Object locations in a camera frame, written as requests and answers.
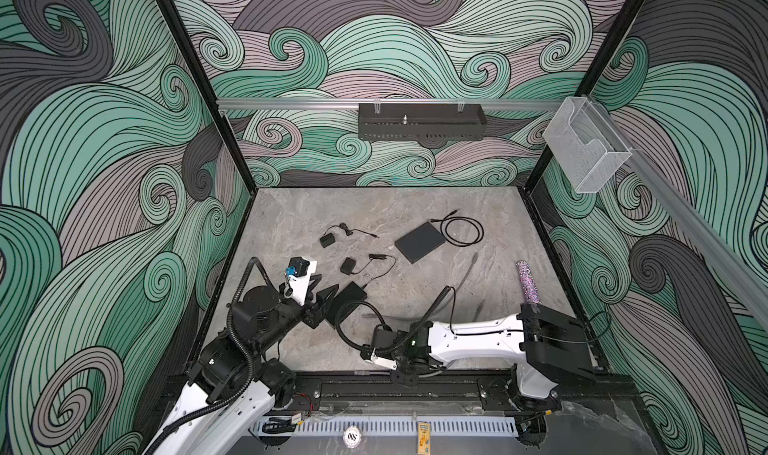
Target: swirl pattern wallpaper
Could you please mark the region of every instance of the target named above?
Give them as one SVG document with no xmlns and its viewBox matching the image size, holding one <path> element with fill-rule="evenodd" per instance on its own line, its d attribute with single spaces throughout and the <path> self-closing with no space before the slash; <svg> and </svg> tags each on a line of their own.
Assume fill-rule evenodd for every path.
<svg viewBox="0 0 768 455">
<path fill-rule="evenodd" d="M 768 287 L 766 53 L 768 0 L 646 0 L 594 96 Z M 764 455 L 768 335 L 638 175 L 577 195 L 552 162 L 534 200 L 670 453 Z"/>
<path fill-rule="evenodd" d="M 219 97 L 560 99 L 625 0 L 174 0 Z M 362 142 L 352 111 L 232 110 L 259 186 L 508 186 L 551 114 L 482 142 Z"/>
<path fill-rule="evenodd" d="M 137 453 L 250 194 L 154 0 L 0 0 L 0 441 Z"/>
</svg>

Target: red wire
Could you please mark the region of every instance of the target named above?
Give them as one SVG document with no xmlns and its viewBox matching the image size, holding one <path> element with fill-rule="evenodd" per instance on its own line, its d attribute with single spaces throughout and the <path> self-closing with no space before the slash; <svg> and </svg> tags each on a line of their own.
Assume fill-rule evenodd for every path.
<svg viewBox="0 0 768 455">
<path fill-rule="evenodd" d="M 305 397 L 305 398 L 306 398 L 306 401 L 308 401 L 308 402 L 310 403 L 310 412 L 311 412 L 312 410 L 314 410 L 314 406 L 312 405 L 312 399 L 311 399 L 311 398 L 310 398 L 310 397 L 309 397 L 309 396 L 308 396 L 306 393 L 296 392 L 296 395 L 301 395 L 302 397 Z"/>
</svg>

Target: glitter tube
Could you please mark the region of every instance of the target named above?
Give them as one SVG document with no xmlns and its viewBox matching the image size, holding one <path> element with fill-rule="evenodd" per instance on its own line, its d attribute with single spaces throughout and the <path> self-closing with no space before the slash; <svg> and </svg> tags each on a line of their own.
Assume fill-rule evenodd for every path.
<svg viewBox="0 0 768 455">
<path fill-rule="evenodd" d="M 536 282 L 531 277 L 531 267 L 526 261 L 518 262 L 518 273 L 520 274 L 520 285 L 523 287 L 523 296 L 526 302 L 539 304 L 538 288 Z"/>
</svg>

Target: black metal frame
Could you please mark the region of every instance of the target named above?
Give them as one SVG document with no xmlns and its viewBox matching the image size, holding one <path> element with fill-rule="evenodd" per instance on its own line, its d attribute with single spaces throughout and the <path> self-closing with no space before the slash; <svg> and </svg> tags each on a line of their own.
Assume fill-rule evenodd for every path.
<svg viewBox="0 0 768 455">
<path fill-rule="evenodd" d="M 176 40 L 176 44 L 181 52 L 181 57 L 184 58 L 184 62 L 187 64 L 192 80 L 194 80 L 197 89 L 203 96 L 203 101 L 205 102 L 206 107 L 208 107 L 208 111 L 210 111 L 214 124 L 216 124 L 216 128 L 219 130 L 221 138 L 224 139 L 224 143 L 226 144 L 226 148 L 230 151 L 230 155 L 232 155 L 235 167 L 237 167 L 237 171 L 240 172 L 240 176 L 243 177 L 245 187 L 247 187 L 248 192 L 255 194 L 256 183 L 254 177 L 251 176 L 250 170 L 248 170 L 248 165 L 245 162 L 245 157 L 243 157 L 243 153 L 240 152 L 240 148 L 237 146 L 237 138 L 235 138 L 235 134 L 232 132 L 232 127 L 219 112 L 219 106 L 216 103 L 216 92 L 205 74 L 205 69 L 203 69 L 203 64 L 200 62 L 200 58 L 197 57 L 197 52 L 192 45 L 192 39 L 187 33 L 187 28 L 184 26 L 184 22 L 181 20 L 181 15 L 179 15 L 176 4 L 174 4 L 173 0 L 155 1 L 158 3 L 163 19 L 165 19 L 166 24 L 168 24 L 170 34 L 173 36 L 174 40 Z"/>
<path fill-rule="evenodd" d="M 205 315 L 203 316 L 203 321 L 197 330 L 197 337 L 195 337 L 192 350 L 190 351 L 189 357 L 187 358 L 188 369 L 197 360 L 197 357 L 200 355 L 200 351 L 203 348 L 205 335 L 208 332 L 208 327 L 210 326 L 210 322 L 214 317 L 216 305 L 218 304 L 219 298 L 221 297 L 221 292 L 224 289 L 226 274 L 229 272 L 230 267 L 232 266 L 232 261 L 234 260 L 235 253 L 237 252 L 237 246 L 240 244 L 240 238 L 243 235 L 243 230 L 245 230 L 245 224 L 248 220 L 250 210 L 254 205 L 258 189 L 256 188 L 254 177 L 248 170 L 245 157 L 243 157 L 243 153 L 240 152 L 240 148 L 237 146 L 237 138 L 232 131 L 231 125 L 224 118 L 224 116 L 221 115 L 221 112 L 219 112 L 218 105 L 216 104 L 216 93 L 214 92 L 214 87 L 210 84 L 210 81 L 205 74 L 205 70 L 203 69 L 203 64 L 200 62 L 200 58 L 197 57 L 197 52 L 192 45 L 192 40 L 187 33 L 187 28 L 184 26 L 184 22 L 182 21 L 181 16 L 179 15 L 176 4 L 174 4 L 173 0 L 155 1 L 157 2 L 160 12 L 163 15 L 163 19 L 165 19 L 165 22 L 168 25 L 170 34 L 173 36 L 177 46 L 179 47 L 181 56 L 184 58 L 184 62 L 187 64 L 187 68 L 190 71 L 192 80 L 194 80 L 195 84 L 197 85 L 197 89 L 200 91 L 200 95 L 203 97 L 203 101 L 205 102 L 205 105 L 210 112 L 211 118 L 213 119 L 214 124 L 218 129 L 219 135 L 221 135 L 226 148 L 229 150 L 230 156 L 232 157 L 235 167 L 237 168 L 237 172 L 240 173 L 240 177 L 242 177 L 243 182 L 245 183 L 245 186 L 250 193 L 250 198 L 248 199 L 245 212 L 243 213 L 243 219 L 240 220 L 240 224 L 237 227 L 237 232 L 235 233 L 234 240 L 232 241 L 232 246 L 230 247 L 229 253 L 226 255 L 224 267 L 221 269 L 219 280 L 216 282 L 214 294 L 210 298 L 208 308 L 206 309 Z"/>
<path fill-rule="evenodd" d="M 216 303 L 218 302 L 224 287 L 226 273 L 232 265 L 245 223 L 254 204 L 257 188 L 255 181 L 248 170 L 245 158 L 237 146 L 235 134 L 233 133 L 230 124 L 228 124 L 227 120 L 218 110 L 213 86 L 210 85 L 210 81 L 206 77 L 203 66 L 199 57 L 197 57 L 197 52 L 191 43 L 191 38 L 182 22 L 178 9 L 173 0 L 156 1 L 168 24 L 172 36 L 180 48 L 184 61 L 191 72 L 191 76 L 203 96 L 206 107 L 210 111 L 214 123 L 216 124 L 216 128 L 219 130 L 227 149 L 230 151 L 235 166 L 250 193 L 250 199 L 247 202 L 244 217 L 240 221 L 240 226 L 235 234 L 233 245 L 227 255 L 219 280 L 216 283 L 214 295 L 211 298 L 202 326 L 194 341 L 193 349 L 189 357 L 190 362 L 192 362 L 197 360 L 197 357 L 200 354 L 205 334 L 214 314 Z M 604 69 L 610 63 L 610 59 L 613 57 L 616 49 L 623 41 L 644 1 L 645 0 L 626 0 L 624 2 L 624 6 L 617 14 L 613 25 L 609 29 L 608 36 L 600 46 L 598 54 L 592 61 L 592 64 L 587 70 L 584 78 L 581 80 L 581 84 L 574 95 L 587 95 L 595 87 Z M 538 210 L 536 210 L 532 200 L 532 192 L 541 180 L 551 159 L 552 151 L 546 147 L 528 177 L 525 186 L 518 188 L 526 209 L 528 210 L 528 214 L 531 216 L 534 226 L 542 239 L 544 250 L 547 252 L 555 273 L 574 309 L 574 313 L 580 320 L 585 321 L 586 315 L 581 302 L 571 285 L 567 271 L 564 269 L 558 258 L 557 252 L 554 250 L 552 240 L 549 239 L 542 218 L 538 214 Z M 591 348 L 593 354 L 598 359 L 598 364 L 602 367 L 608 367 L 608 361 L 604 356 L 599 343 L 593 344 Z M 414 402 L 440 400 L 478 403 L 484 403 L 485 401 L 487 404 L 489 391 L 484 391 L 483 387 L 490 387 L 490 385 L 488 385 L 489 383 L 493 384 L 495 383 L 494 381 L 500 380 L 502 377 L 508 377 L 509 371 L 447 371 L 446 373 L 441 373 L 435 377 L 422 381 L 418 388 L 414 389 L 406 389 L 404 387 L 392 385 L 389 374 L 381 372 L 297 372 L 296 375 L 296 387 L 299 390 L 303 390 L 303 393 L 309 398 L 309 400 L 305 400 L 303 397 L 298 397 L 296 399 L 296 402 L 298 403 L 296 407 L 302 408 L 303 405 L 306 405 L 306 408 L 309 408 L 310 401 L 312 401 L 312 404 L 316 407 L 321 407 L 325 403 L 349 403 L 352 401 Z M 316 391 L 318 392 L 319 397 L 314 397 Z M 486 397 L 482 397 L 481 392 L 485 392 Z M 579 401 L 588 398 L 597 398 L 608 400 L 623 399 L 634 402 L 644 428 L 653 440 L 656 450 L 658 453 L 667 453 L 666 446 L 661 442 L 658 431 L 656 430 L 656 427 L 630 377 L 599 374 L 598 380 L 594 383 L 576 386 L 559 385 L 558 393 L 561 400 Z M 504 407 L 502 407 L 502 411 L 509 415 L 520 414 L 519 411 L 505 410 Z"/>
<path fill-rule="evenodd" d="M 506 417 L 528 416 L 533 411 L 512 410 L 503 407 L 506 395 L 485 390 L 489 383 L 510 378 L 509 370 L 451 370 L 431 379 L 422 380 L 417 388 L 392 384 L 389 374 L 380 371 L 333 372 L 300 371 L 296 373 L 296 390 L 290 410 L 274 410 L 269 416 L 293 414 L 296 410 L 308 411 L 310 401 L 316 411 L 334 414 L 347 410 L 351 403 L 403 403 L 419 401 L 478 403 L 484 410 L 502 412 Z M 638 411 L 643 429 L 648 433 L 659 455 L 666 455 L 650 413 L 645 406 L 631 377 L 625 375 L 599 375 L 589 383 L 560 384 L 557 387 L 560 401 L 586 402 L 590 400 L 630 401 Z M 499 407 L 489 406 L 498 403 Z"/>
</svg>

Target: power adapter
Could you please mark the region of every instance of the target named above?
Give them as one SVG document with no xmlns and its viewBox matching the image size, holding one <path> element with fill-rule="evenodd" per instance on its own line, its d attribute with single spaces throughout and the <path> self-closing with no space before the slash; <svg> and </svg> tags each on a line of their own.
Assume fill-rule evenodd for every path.
<svg viewBox="0 0 768 455">
<path fill-rule="evenodd" d="M 370 253 L 368 254 L 368 263 L 370 264 L 371 260 L 386 260 L 387 256 L 388 255 L 384 255 L 383 253 Z M 344 275 L 357 275 L 360 273 L 360 271 L 365 270 L 368 266 L 368 264 L 366 264 L 366 267 L 363 267 L 360 271 L 353 271 L 355 269 L 355 265 L 357 265 L 357 261 L 354 258 L 344 258 L 344 262 L 342 262 L 339 271 Z"/>
<path fill-rule="evenodd" d="M 379 238 L 378 235 L 372 234 L 372 233 L 370 233 L 368 231 L 365 231 L 365 230 L 351 229 L 346 223 L 341 222 L 337 226 L 330 226 L 330 227 L 328 227 L 328 230 L 326 230 L 326 232 L 324 234 L 322 234 L 322 237 L 320 237 L 320 244 L 322 245 L 323 249 L 325 249 L 329 245 L 333 245 L 334 243 L 336 243 L 336 237 L 332 233 L 328 232 L 329 230 L 331 230 L 334 227 L 339 227 L 341 230 L 344 231 L 344 234 L 346 236 L 348 236 L 348 237 L 353 235 L 356 231 L 359 231 L 360 233 L 364 233 L 366 235 L 370 235 L 374 239 L 378 239 Z"/>
</svg>

